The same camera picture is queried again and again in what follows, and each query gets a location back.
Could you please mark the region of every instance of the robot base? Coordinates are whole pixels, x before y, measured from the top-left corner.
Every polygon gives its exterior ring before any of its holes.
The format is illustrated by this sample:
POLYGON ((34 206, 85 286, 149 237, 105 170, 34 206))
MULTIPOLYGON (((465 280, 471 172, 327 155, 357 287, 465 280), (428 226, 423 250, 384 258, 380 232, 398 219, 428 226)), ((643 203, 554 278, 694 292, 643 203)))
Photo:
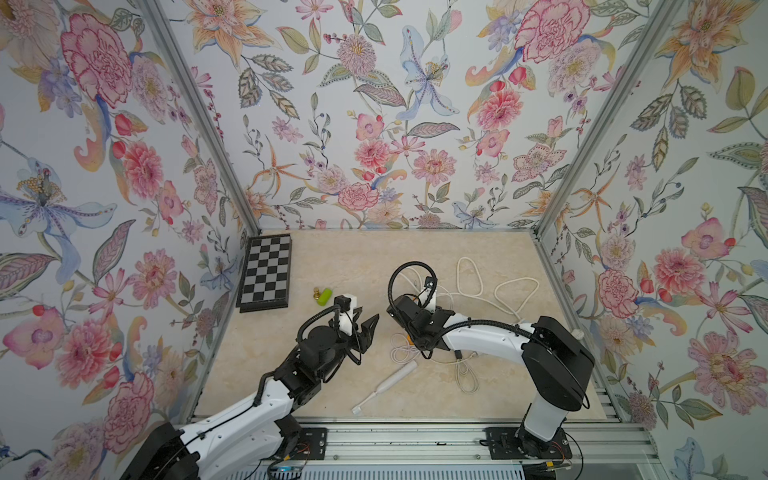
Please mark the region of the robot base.
POLYGON ((480 445, 488 447, 492 460, 524 460, 526 458, 560 460, 563 457, 573 457, 563 429, 558 429, 550 442, 543 442, 533 435, 526 435, 522 427, 489 427, 485 429, 485 440, 481 440, 480 445))

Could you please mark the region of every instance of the pink flower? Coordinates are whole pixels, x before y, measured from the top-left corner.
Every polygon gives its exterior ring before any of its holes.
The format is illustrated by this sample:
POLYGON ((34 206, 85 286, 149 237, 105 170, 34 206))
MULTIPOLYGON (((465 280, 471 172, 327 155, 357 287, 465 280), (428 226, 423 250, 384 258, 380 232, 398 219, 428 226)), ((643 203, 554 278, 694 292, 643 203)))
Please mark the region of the pink flower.
POLYGON ((712 307, 710 311, 707 312, 707 317, 714 318, 715 315, 719 313, 723 323, 725 323, 725 326, 728 327, 728 330, 731 332, 736 333, 733 326, 737 326, 747 333, 751 332, 752 326, 750 326, 749 323, 734 316, 750 315, 752 313, 751 310, 744 306, 728 306, 728 304, 739 298, 739 293, 736 290, 728 290, 725 292, 725 295, 723 295, 723 298, 720 298, 720 295, 718 294, 719 288, 720 286, 717 282, 710 282, 710 295, 704 295, 700 289, 696 289, 696 294, 701 299, 701 302, 706 306, 712 307))
POLYGON ((725 257, 729 248, 723 242, 725 232, 717 218, 710 218, 695 230, 683 235, 683 247, 690 248, 690 252, 704 260, 725 257))
POLYGON ((112 108, 127 100, 131 62, 112 27, 93 15, 74 14, 69 18, 69 31, 61 34, 61 50, 74 79, 91 100, 99 95, 112 108))
POLYGON ((501 90, 491 93, 488 100, 484 101, 478 112, 478 124, 485 130, 496 130, 506 127, 516 119, 523 102, 520 94, 514 90, 501 90))
POLYGON ((631 317, 639 308, 635 304, 638 291, 632 280, 618 270, 605 270, 598 278, 600 300, 616 317, 631 317))
POLYGON ((306 15, 301 18, 302 20, 307 20, 312 15, 315 15, 315 18, 320 20, 321 13, 325 13, 333 8, 333 5, 323 5, 324 1, 325 0, 301 0, 305 6, 296 7, 296 11, 299 13, 306 13, 306 15))
POLYGON ((336 54, 344 68, 356 77, 365 77, 376 66, 376 53, 373 45, 361 35, 350 35, 346 38, 336 54))
POLYGON ((752 349, 737 352, 739 337, 730 330, 726 336, 709 332, 702 345, 690 339, 688 356, 698 363, 694 369, 694 389, 702 395, 712 395, 712 400, 725 407, 725 394, 730 398, 730 408, 741 415, 748 415, 756 404, 766 407, 766 391, 760 387, 768 382, 768 370, 750 365, 757 358, 752 349))
POLYGON ((317 187, 326 194, 335 195, 349 185, 344 172, 338 165, 321 170, 317 174, 317 187))
POLYGON ((276 117, 275 121, 272 122, 272 131, 275 132, 275 135, 277 135, 280 140, 285 138, 286 141, 292 141, 293 143, 299 141, 300 138, 304 138, 298 128, 280 117, 276 117))
POLYGON ((204 73, 197 76, 197 67, 190 67, 190 71, 192 72, 192 77, 194 78, 195 83, 197 84, 198 88, 213 88, 214 86, 212 84, 206 83, 210 80, 210 74, 204 73))
POLYGON ((448 156, 448 152, 440 150, 437 152, 435 148, 428 154, 422 152, 419 158, 413 161, 414 169, 413 176, 426 180, 432 184, 433 187, 437 187, 443 182, 448 181, 448 177, 456 173, 453 165, 456 163, 454 157, 448 156))
POLYGON ((339 203, 350 210, 362 211, 379 202, 379 191, 371 190, 368 184, 349 185, 339 192, 339 203))
POLYGON ((512 181, 522 182, 538 177, 565 158, 565 153, 565 150, 553 151, 544 144, 536 144, 527 154, 515 157, 517 171, 512 176, 512 181))
POLYGON ((147 147, 143 141, 132 143, 123 157, 123 168, 136 195, 145 200, 157 195, 163 181, 163 165, 154 147, 147 147))
POLYGON ((134 298, 144 300, 144 309, 149 310, 157 306, 157 299, 176 293, 177 272, 173 270, 176 263, 174 259, 165 254, 165 249, 159 249, 155 254, 146 252, 144 263, 136 262, 136 270, 139 273, 131 275, 129 280, 134 286, 134 298))
POLYGON ((549 93, 570 90, 584 82, 600 58, 601 52, 600 45, 589 39, 563 51, 549 64, 549 93))
POLYGON ((557 118, 551 118, 547 125, 547 136, 550 138, 558 138, 563 133, 563 116, 560 115, 557 118))
POLYGON ((160 189, 160 193, 157 195, 157 204, 160 205, 160 216, 170 225, 174 224, 173 217, 178 217, 184 212, 181 199, 176 194, 176 187, 170 180, 166 180, 165 185, 160 189))
POLYGON ((618 233, 608 237, 600 245, 600 253, 603 257, 603 264, 613 270, 624 272, 632 260, 634 253, 634 243, 623 235, 618 233))
POLYGON ((45 466, 45 478, 82 480, 101 463, 104 449, 104 428, 101 419, 89 423, 76 422, 62 430, 54 440, 51 461, 45 466))
POLYGON ((482 180, 484 184, 492 184, 498 181, 498 174, 488 162, 485 162, 485 165, 478 165, 477 170, 475 170, 475 177, 476 180, 482 180))
POLYGON ((112 314, 112 310, 115 305, 122 305, 123 299, 118 298, 118 295, 123 291, 123 289, 131 284, 131 279, 125 280, 123 282, 123 276, 125 275, 125 270, 119 269, 118 270, 118 277, 117 279, 112 278, 111 273, 107 273, 107 276, 104 277, 104 280, 107 283, 107 288, 103 289, 100 286, 96 286, 93 289, 94 295, 103 298, 99 303, 94 303, 93 305, 88 308, 88 312, 90 313, 96 313, 97 311, 104 309, 104 315, 102 316, 102 319, 106 319, 108 316, 112 314))
POLYGON ((392 153, 394 154, 405 154, 406 158, 408 158, 408 154, 410 152, 415 152, 417 154, 422 153, 424 150, 419 150, 419 148, 423 147, 425 145, 424 142, 418 141, 418 137, 411 137, 411 139, 408 139, 407 135, 403 135, 400 139, 400 142, 397 140, 392 142, 392 145, 395 145, 395 151, 392 153))
POLYGON ((167 107, 167 89, 160 72, 149 58, 137 55, 132 71, 134 98, 139 101, 157 121, 165 118, 167 107))
POLYGON ((216 211, 219 193, 216 183, 216 168, 210 158, 204 167, 195 168, 194 182, 197 184, 194 189, 194 199, 205 205, 205 210, 209 215, 213 215, 216 211))
POLYGON ((372 115, 360 114, 357 117, 357 139, 360 141, 366 138, 377 138, 384 130, 384 122, 381 115, 373 117, 372 115))
POLYGON ((184 228, 181 229, 181 234, 184 235, 184 239, 192 243, 194 245, 195 242, 198 242, 203 239, 203 228, 205 228, 205 225, 203 225, 203 222, 197 221, 197 220, 191 220, 191 221, 184 221, 183 222, 184 228))
POLYGON ((498 154, 502 152, 502 148, 504 147, 504 143, 507 141, 508 137, 509 130, 489 131, 478 142, 478 150, 482 151, 489 157, 498 157, 498 154))
POLYGON ((389 160, 389 155, 391 155, 389 147, 384 143, 384 140, 378 138, 362 142, 355 150, 355 160, 371 170, 383 167, 389 160))
POLYGON ((589 15, 583 0, 538 0, 523 18, 515 49, 525 47, 523 61, 556 57, 578 40, 589 15))
POLYGON ((7 333, 3 345, 24 358, 27 365, 38 370, 53 360, 53 353, 64 338, 64 320, 55 308, 45 310, 37 319, 19 323, 7 333))
POLYGON ((80 382, 95 379, 109 360, 112 338, 101 322, 86 320, 76 325, 64 341, 64 354, 56 359, 61 386, 76 389, 80 382))
POLYGON ((673 295, 690 295, 707 279, 704 265, 682 248, 662 250, 656 262, 654 273, 659 285, 673 295))
POLYGON ((131 443, 147 426, 152 408, 152 380, 137 372, 133 382, 123 382, 118 393, 109 401, 104 419, 104 447, 113 453, 128 450, 131 443))

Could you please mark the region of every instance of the mounting plate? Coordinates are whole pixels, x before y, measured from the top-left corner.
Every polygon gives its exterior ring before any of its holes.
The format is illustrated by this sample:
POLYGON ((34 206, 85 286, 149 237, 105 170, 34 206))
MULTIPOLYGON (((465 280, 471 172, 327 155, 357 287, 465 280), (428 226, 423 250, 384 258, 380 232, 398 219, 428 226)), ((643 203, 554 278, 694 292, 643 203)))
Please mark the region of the mounting plate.
MULTIPOLYGON (((491 451, 492 460, 524 460, 529 457, 523 455, 518 449, 521 442, 515 436, 517 431, 516 427, 488 427, 485 429, 485 440, 480 441, 480 444, 488 447, 491 451)), ((565 432, 563 429, 558 429, 554 438, 549 442, 549 448, 540 450, 537 457, 542 460, 560 460, 563 456, 573 458, 571 446, 565 438, 565 432), (555 443, 562 449, 562 453, 554 446, 555 443)))

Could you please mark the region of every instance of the chessboard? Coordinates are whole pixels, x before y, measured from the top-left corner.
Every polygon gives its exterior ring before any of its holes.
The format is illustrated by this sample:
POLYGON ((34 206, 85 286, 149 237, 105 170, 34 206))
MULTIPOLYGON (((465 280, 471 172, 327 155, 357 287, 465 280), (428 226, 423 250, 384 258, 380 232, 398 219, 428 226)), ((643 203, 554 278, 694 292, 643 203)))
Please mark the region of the chessboard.
POLYGON ((237 297, 241 312, 288 307, 290 248, 289 233, 248 240, 237 297))

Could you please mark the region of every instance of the black bracket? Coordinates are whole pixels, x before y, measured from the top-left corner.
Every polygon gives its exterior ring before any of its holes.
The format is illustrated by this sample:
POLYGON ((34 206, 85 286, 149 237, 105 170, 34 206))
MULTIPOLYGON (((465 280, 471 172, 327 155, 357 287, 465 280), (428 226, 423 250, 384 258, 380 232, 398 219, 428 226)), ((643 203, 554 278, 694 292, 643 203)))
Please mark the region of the black bracket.
POLYGON ((296 453, 291 460, 325 460, 327 444, 328 429, 302 428, 296 447, 301 450, 306 445, 307 452, 296 453))
POLYGON ((561 460, 563 457, 573 458, 571 447, 565 438, 563 429, 558 429, 550 442, 525 442, 525 444, 518 434, 519 430, 518 427, 488 427, 485 429, 485 440, 481 440, 480 445, 488 447, 491 451, 491 460, 522 460, 526 458, 561 460))

